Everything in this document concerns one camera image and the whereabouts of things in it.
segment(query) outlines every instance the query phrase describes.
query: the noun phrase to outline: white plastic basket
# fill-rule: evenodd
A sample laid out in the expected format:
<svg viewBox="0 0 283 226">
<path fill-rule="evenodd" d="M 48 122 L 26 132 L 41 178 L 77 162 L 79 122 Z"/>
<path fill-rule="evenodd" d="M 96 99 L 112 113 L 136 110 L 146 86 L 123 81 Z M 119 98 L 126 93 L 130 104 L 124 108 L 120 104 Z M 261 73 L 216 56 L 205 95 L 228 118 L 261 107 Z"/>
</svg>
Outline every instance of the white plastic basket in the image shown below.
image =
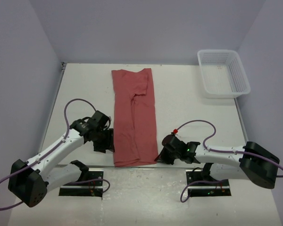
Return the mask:
<svg viewBox="0 0 283 226">
<path fill-rule="evenodd" d="M 206 49 L 197 55 L 206 97 L 236 98 L 250 93 L 250 84 L 236 51 Z"/>
</svg>

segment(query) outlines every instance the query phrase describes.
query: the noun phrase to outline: white table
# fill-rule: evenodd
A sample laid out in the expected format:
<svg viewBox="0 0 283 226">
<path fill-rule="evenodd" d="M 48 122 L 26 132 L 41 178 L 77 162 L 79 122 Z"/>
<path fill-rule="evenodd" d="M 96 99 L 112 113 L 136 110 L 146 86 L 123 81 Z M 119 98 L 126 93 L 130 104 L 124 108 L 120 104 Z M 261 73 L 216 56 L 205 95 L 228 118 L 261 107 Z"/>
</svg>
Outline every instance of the white table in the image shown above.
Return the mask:
<svg viewBox="0 0 283 226">
<path fill-rule="evenodd" d="M 167 134 L 181 124 L 195 119 L 204 119 L 216 126 L 217 134 L 208 141 L 208 144 L 216 146 L 245 144 L 235 101 L 203 98 L 198 66 L 67 64 L 43 150 L 65 132 L 63 109 L 73 98 L 83 98 L 92 102 L 97 110 L 111 116 L 113 122 L 114 91 L 111 70 L 126 69 L 138 72 L 143 68 L 151 68 L 153 74 L 158 152 L 162 150 L 161 141 Z M 82 117 L 92 116 L 93 110 L 84 102 L 76 102 L 69 106 L 67 115 L 71 123 Z M 208 124 L 197 122 L 183 127 L 178 135 L 185 142 L 201 142 L 212 131 Z M 60 164 L 69 164 L 72 160 L 82 161 L 88 166 L 114 166 L 113 154 L 94 152 L 92 142 L 72 152 Z M 174 165 L 158 163 L 143 167 L 193 168 L 196 166 L 198 165 L 187 165 L 176 160 Z"/>
<path fill-rule="evenodd" d="M 44 147 L 64 131 L 64 105 L 72 98 L 85 98 L 113 119 L 114 92 L 111 70 L 139 71 L 152 68 L 158 149 L 162 138 L 182 123 L 205 119 L 217 127 L 217 135 L 208 144 L 241 145 L 245 143 L 234 100 L 202 98 L 199 68 L 181 65 L 94 65 L 68 64 L 54 106 Z M 71 121 L 92 115 L 84 103 L 73 103 Z M 202 141 L 212 133 L 206 124 L 193 124 L 180 130 L 184 141 Z M 103 200 L 94 197 L 59 197 L 58 189 L 47 194 L 36 207 L 20 205 L 12 210 L 9 226 L 280 226 L 270 190 L 247 180 L 230 180 L 232 196 L 197 197 L 180 203 L 186 185 L 188 165 L 176 161 L 173 166 L 152 165 L 152 169 L 112 168 L 111 153 L 95 153 L 85 144 L 61 164 L 78 159 L 90 166 L 102 166 L 111 189 Z"/>
</svg>

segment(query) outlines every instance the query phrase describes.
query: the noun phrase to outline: pink garment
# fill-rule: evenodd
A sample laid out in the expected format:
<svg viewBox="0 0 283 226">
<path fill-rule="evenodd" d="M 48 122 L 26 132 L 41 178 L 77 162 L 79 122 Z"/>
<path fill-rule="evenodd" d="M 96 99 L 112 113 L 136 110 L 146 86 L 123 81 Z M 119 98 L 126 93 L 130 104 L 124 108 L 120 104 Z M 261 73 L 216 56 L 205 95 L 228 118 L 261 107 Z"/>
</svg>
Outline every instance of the pink garment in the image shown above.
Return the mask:
<svg viewBox="0 0 283 226">
<path fill-rule="evenodd" d="M 158 156 L 152 71 L 112 71 L 115 92 L 114 165 L 155 164 Z"/>
</svg>

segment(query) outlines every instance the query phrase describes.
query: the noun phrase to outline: cable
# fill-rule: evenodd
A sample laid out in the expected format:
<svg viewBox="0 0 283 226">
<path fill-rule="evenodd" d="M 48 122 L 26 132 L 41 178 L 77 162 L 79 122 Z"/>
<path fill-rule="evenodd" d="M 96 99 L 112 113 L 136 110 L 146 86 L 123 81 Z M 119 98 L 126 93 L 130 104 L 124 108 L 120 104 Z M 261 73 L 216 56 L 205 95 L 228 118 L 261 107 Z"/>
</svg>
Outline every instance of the cable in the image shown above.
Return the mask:
<svg viewBox="0 0 283 226">
<path fill-rule="evenodd" d="M 92 195 L 93 191 L 95 190 L 95 182 L 93 182 L 93 189 L 91 189 L 91 187 L 90 187 L 90 182 L 88 183 L 88 188 L 89 188 L 91 195 Z"/>
<path fill-rule="evenodd" d="M 66 110 L 67 110 L 68 106 L 69 106 L 72 102 L 74 102 L 74 101 L 83 101 L 83 102 L 86 102 L 86 103 L 88 103 L 88 104 L 94 109 L 94 111 L 96 111 L 96 109 L 95 109 L 95 107 L 93 106 L 93 104 L 90 103 L 90 102 L 87 101 L 87 100 L 80 99 L 80 98 L 76 98 L 76 99 L 70 100 L 70 101 L 65 105 L 65 107 L 64 107 L 64 119 L 65 119 L 65 122 L 66 122 L 67 130 L 66 130 L 66 133 L 65 133 L 63 139 L 66 139 L 66 138 L 67 138 L 67 136 L 68 136 L 68 134 L 69 134 L 69 130 L 70 130 L 70 128 L 69 128 L 69 121 L 68 121 L 68 118 L 67 118 Z M 52 149 L 50 149 L 50 150 L 49 150 L 45 155 L 43 155 L 39 160 L 41 161 L 41 160 L 43 160 L 44 158 L 46 158 L 47 156 L 49 156 L 49 155 L 50 155 L 53 151 L 55 151 L 62 143 L 63 143 L 62 140 L 61 140 L 60 142 L 58 142 Z M 2 178 L 2 179 L 0 180 L 0 184 L 1 184 L 2 182 L 6 181 L 7 179 L 9 179 L 9 178 L 11 178 L 11 177 L 14 177 L 15 175 L 18 175 L 19 173 L 21 173 L 21 172 L 23 172 L 23 171 L 25 171 L 25 170 L 31 168 L 32 166 L 34 166 L 34 165 L 37 164 L 37 163 L 38 163 L 38 162 L 35 161 L 35 162 L 33 162 L 32 164 L 30 164 L 29 166 L 26 166 L 26 167 L 24 167 L 23 169 L 18 170 L 17 172 L 14 172 L 14 173 L 12 173 L 12 174 L 7 175 L 6 177 L 4 177 L 4 178 Z M 105 182 L 108 183 L 108 188 L 107 188 L 105 191 L 107 191 L 107 190 L 110 188 L 110 183 L 109 183 L 107 180 L 105 180 L 105 179 L 95 179 L 95 181 L 98 181 L 98 180 L 105 181 Z M 16 207 L 16 206 L 18 206 L 18 205 L 20 205 L 20 204 L 22 204 L 22 203 L 23 203 L 23 202 L 19 202 L 19 203 L 16 203 L 16 204 L 14 204 L 14 205 L 11 205 L 11 206 L 7 206 L 7 207 L 0 208 L 0 211 L 12 209 L 12 208 L 14 208 L 14 207 Z"/>
<path fill-rule="evenodd" d="M 185 190 L 187 190 L 187 188 L 188 188 L 189 186 L 192 186 L 192 185 L 198 184 L 198 183 L 203 183 L 203 184 L 219 184 L 219 183 L 222 183 L 222 182 L 224 182 L 224 181 L 226 181 L 226 180 L 219 180 L 219 181 L 197 180 L 197 181 L 193 181 L 193 182 L 189 183 L 189 184 L 183 189 L 183 191 L 181 192 L 180 201 L 181 201 L 182 203 L 188 201 L 188 199 L 189 199 L 190 196 L 188 195 L 188 197 L 187 197 L 185 200 L 183 200 L 183 194 L 184 194 Z"/>
<path fill-rule="evenodd" d="M 91 119 L 91 117 L 84 117 L 84 118 L 82 118 L 83 121 L 86 121 L 86 119 Z"/>
<path fill-rule="evenodd" d="M 109 117 L 108 122 L 109 122 L 109 124 L 108 124 L 108 126 L 106 127 L 106 129 L 105 129 L 105 130 L 108 130 L 108 129 L 109 129 L 109 127 L 111 126 L 111 119 L 110 119 L 110 117 Z"/>
<path fill-rule="evenodd" d="M 283 166 L 279 165 L 278 163 L 266 158 L 266 157 L 263 157 L 261 155 L 258 155 L 258 154 L 254 154 L 254 153 L 251 153 L 251 152 L 241 152 L 241 151 L 222 151 L 222 150 L 215 150 L 215 149 L 211 149 L 211 148 L 208 148 L 208 146 L 206 145 L 206 141 L 209 140 L 210 138 L 212 138 L 215 134 L 216 134 L 216 127 L 209 121 L 206 121 L 206 120 L 192 120 L 192 121 L 188 121 L 184 124 L 182 124 L 180 127 L 178 127 L 177 129 L 174 130 L 174 133 L 177 133 L 178 130 L 180 128 L 182 128 L 183 126 L 185 126 L 186 124 L 189 124 L 189 123 L 192 123 L 192 122 L 197 122 L 197 121 L 200 121 L 200 122 L 205 122 L 209 125 L 211 125 L 213 128 L 214 128 L 214 133 L 210 136 L 208 136 L 207 138 L 205 138 L 203 140 L 203 146 L 205 149 L 207 149 L 208 151 L 212 151 L 212 152 L 217 152 L 217 153 L 238 153 L 238 154 L 245 154 L 245 155 L 251 155 L 251 156 L 254 156 L 254 157 L 257 157 L 257 158 L 260 158 L 260 159 L 263 159 L 273 165 L 275 165 L 276 167 L 278 167 L 279 169 L 281 169 L 283 171 Z M 283 175 L 278 175 L 277 178 L 283 178 Z"/>
<path fill-rule="evenodd" d="M 106 179 L 102 179 L 102 178 L 86 180 L 86 181 L 76 181 L 76 182 L 68 183 L 67 185 L 80 185 L 80 184 L 85 184 L 85 183 L 94 182 L 94 181 L 105 181 L 108 184 L 108 187 L 107 187 L 107 189 L 105 191 L 103 191 L 103 193 L 105 193 L 106 191 L 109 190 L 110 182 L 107 181 Z"/>
<path fill-rule="evenodd" d="M 196 170 L 201 170 L 201 168 L 200 168 L 200 167 L 196 167 L 196 168 L 194 168 L 194 169 L 192 170 L 191 176 L 193 177 L 193 179 L 194 179 L 194 174 L 193 174 L 193 172 L 195 172 Z"/>
</svg>

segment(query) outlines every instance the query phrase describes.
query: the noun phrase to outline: black joint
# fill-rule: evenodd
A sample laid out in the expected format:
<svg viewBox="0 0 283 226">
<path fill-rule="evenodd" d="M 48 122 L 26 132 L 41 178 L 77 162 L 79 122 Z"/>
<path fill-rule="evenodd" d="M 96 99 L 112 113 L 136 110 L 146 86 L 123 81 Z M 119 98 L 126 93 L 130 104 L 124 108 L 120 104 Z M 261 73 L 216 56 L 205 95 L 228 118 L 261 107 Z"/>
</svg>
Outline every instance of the black joint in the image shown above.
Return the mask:
<svg viewBox="0 0 283 226">
<path fill-rule="evenodd" d="M 80 169 L 80 171 L 82 171 L 82 172 L 86 172 L 86 171 L 89 170 L 89 168 L 84 163 L 82 163 L 78 160 L 74 160 L 70 164 L 77 166 Z"/>
<path fill-rule="evenodd" d="M 25 167 L 27 164 L 19 159 L 11 166 L 10 173 L 15 173 Z M 39 172 L 38 169 L 28 168 L 11 177 L 8 182 L 8 189 L 29 207 L 40 203 L 47 193 L 46 182 Z"/>
<path fill-rule="evenodd" d="M 84 143 L 87 141 L 101 141 L 105 138 L 103 130 L 109 120 L 108 116 L 100 111 L 96 111 L 92 117 L 84 117 L 74 121 L 70 125 L 70 129 L 78 131 L 80 136 L 84 137 Z"/>
<path fill-rule="evenodd" d="M 93 150 L 95 152 L 106 153 L 106 150 L 114 152 L 113 129 L 102 131 L 104 138 L 93 142 Z"/>
<path fill-rule="evenodd" d="M 197 146 L 200 145 L 199 142 L 189 142 L 186 144 L 179 140 L 175 133 L 171 133 L 163 139 L 162 145 L 164 148 L 155 159 L 157 162 L 173 165 L 175 159 L 180 159 L 188 164 L 199 163 L 195 158 Z"/>
</svg>

